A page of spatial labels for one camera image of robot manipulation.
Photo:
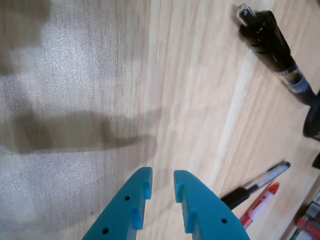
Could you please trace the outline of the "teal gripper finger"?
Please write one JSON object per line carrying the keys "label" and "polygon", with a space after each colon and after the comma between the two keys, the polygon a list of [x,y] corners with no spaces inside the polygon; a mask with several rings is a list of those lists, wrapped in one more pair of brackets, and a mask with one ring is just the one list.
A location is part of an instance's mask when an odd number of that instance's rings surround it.
{"label": "teal gripper finger", "polygon": [[143,229],[146,201],[152,197],[153,170],[141,167],[102,211],[84,240],[135,240]]}
{"label": "teal gripper finger", "polygon": [[175,170],[175,201],[181,204],[184,231],[193,240],[248,240],[240,220],[201,180]]}

